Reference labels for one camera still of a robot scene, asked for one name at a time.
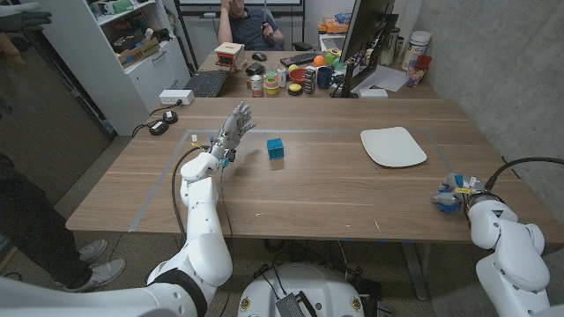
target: man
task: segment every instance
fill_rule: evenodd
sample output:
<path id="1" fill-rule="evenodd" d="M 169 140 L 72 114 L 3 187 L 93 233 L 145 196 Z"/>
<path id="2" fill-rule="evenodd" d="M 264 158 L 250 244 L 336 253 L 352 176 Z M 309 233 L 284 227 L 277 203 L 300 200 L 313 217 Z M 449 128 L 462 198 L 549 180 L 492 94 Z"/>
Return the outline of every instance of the man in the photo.
<path id="1" fill-rule="evenodd" d="M 0 5 L 0 33 L 42 30 L 42 24 L 51 23 L 51 13 L 40 9 L 38 4 Z M 65 222 L 45 193 L 0 153 L 0 234 L 62 284 L 64 291 L 87 291 L 114 281 L 125 261 L 91 265 L 108 243 L 97 240 L 77 251 Z"/>
<path id="2" fill-rule="evenodd" d="M 244 0 L 221 0 L 218 44 L 244 44 L 246 50 L 284 50 L 284 34 L 263 10 L 245 8 Z"/>

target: white plate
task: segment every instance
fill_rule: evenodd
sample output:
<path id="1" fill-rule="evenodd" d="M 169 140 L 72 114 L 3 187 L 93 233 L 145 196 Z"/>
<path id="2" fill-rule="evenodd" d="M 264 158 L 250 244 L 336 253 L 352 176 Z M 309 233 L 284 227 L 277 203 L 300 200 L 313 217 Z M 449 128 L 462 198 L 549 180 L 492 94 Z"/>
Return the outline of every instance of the white plate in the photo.
<path id="1" fill-rule="evenodd" d="M 364 130 L 360 138 L 370 158 L 381 166 L 414 166 L 427 160 L 413 136 L 402 127 Z"/>

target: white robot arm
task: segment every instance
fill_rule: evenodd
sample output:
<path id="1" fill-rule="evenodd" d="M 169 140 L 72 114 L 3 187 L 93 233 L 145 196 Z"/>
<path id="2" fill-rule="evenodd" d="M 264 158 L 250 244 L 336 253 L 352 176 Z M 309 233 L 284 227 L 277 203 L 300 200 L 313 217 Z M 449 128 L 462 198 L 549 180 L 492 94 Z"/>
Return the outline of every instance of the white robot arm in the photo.
<path id="1" fill-rule="evenodd" d="M 550 274 L 540 257 L 545 248 L 543 233 L 536 225 L 519 223 L 500 197 L 483 188 L 474 177 L 451 173 L 435 202 L 441 210 L 444 205 L 467 202 L 472 242 L 493 249 L 478 262 L 476 273 L 500 316 L 531 316 L 546 310 L 550 307 L 545 290 Z"/>
<path id="2" fill-rule="evenodd" d="M 216 211 L 218 190 L 210 175 L 234 159 L 241 137 L 254 128 L 245 126 L 250 119 L 249 105 L 241 102 L 208 151 L 182 167 L 182 202 L 189 213 L 186 243 L 152 271 L 146 287 L 70 294 L 0 278 L 0 315 L 204 317 L 215 291 L 233 271 Z"/>

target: wooden table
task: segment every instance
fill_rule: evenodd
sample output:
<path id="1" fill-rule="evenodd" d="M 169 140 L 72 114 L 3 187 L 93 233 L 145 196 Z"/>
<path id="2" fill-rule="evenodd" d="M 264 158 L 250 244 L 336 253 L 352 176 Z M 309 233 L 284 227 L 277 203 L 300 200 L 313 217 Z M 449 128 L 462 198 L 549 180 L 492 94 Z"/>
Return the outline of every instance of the wooden table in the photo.
<path id="1" fill-rule="evenodd" d="M 296 51 L 287 51 L 287 52 L 264 52 L 268 58 L 264 62 L 258 62 L 251 58 L 253 55 L 253 51 L 245 51 L 245 57 L 247 58 L 248 64 L 244 67 L 243 70 L 240 71 L 232 71 L 229 74 L 229 78 L 224 83 L 223 87 L 221 88 L 220 96 L 221 97 L 236 97 L 236 98 L 248 98 L 251 96 L 251 91 L 247 88 L 247 79 L 249 79 L 249 75 L 245 72 L 247 66 L 252 63 L 260 63 L 265 68 L 266 71 L 270 70 L 277 70 L 280 67 L 285 67 L 280 63 L 280 59 L 288 56 L 294 56 L 298 54 L 303 54 L 304 52 L 296 52 Z M 215 63 L 218 61 L 218 56 L 215 52 L 211 52 L 205 61 L 200 66 L 199 70 L 220 70 L 224 68 L 220 68 Z M 301 68 L 306 67 L 307 65 L 299 65 Z M 267 95 L 266 93 L 264 96 L 266 98 L 280 98 L 280 97 L 287 97 L 287 98 L 329 98 L 329 93 L 333 92 L 333 89 L 319 89 L 318 87 L 315 88 L 314 93 L 307 94 L 303 93 L 299 97 L 294 97 L 289 95 L 286 90 L 283 92 L 279 92 L 276 95 Z M 388 98 L 389 99 L 439 99 L 439 96 L 434 92 L 433 87 L 423 80 L 419 83 L 419 85 L 415 88 L 403 86 L 397 92 L 390 92 L 388 91 Z"/>
<path id="2" fill-rule="evenodd" d="M 209 135 L 217 134 L 240 100 L 196 99 L 175 109 L 179 121 L 163 136 L 139 131 L 67 227 L 179 233 L 171 203 L 172 168 L 191 148 L 189 135 L 208 144 Z M 431 197 L 450 170 L 484 181 L 503 161 L 453 101 L 244 101 L 258 127 L 241 140 L 237 158 L 223 176 L 235 237 L 471 242 L 464 216 L 438 211 Z M 396 126 L 410 130 L 427 154 L 426 162 L 386 168 L 367 155 L 360 131 Z M 282 138 L 285 157 L 269 161 L 266 140 L 275 137 Z M 176 179 L 178 190 L 180 177 Z M 218 174 L 214 180 L 219 187 Z M 510 171 L 498 179 L 495 192 L 521 222 L 538 225 L 547 243 L 564 243 L 562 226 Z M 179 198 L 178 205 L 186 219 Z M 222 203 L 218 213 L 228 234 Z"/>

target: orange ball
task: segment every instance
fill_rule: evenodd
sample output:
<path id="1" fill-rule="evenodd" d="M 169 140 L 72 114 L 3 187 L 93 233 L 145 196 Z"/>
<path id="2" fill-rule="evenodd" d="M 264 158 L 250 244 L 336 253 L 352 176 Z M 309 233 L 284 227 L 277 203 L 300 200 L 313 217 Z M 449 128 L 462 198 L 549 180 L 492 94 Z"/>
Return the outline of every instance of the orange ball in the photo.
<path id="1" fill-rule="evenodd" d="M 325 64 L 325 57 L 319 55 L 318 57 L 316 57 L 314 59 L 314 66 L 316 67 L 322 67 Z"/>

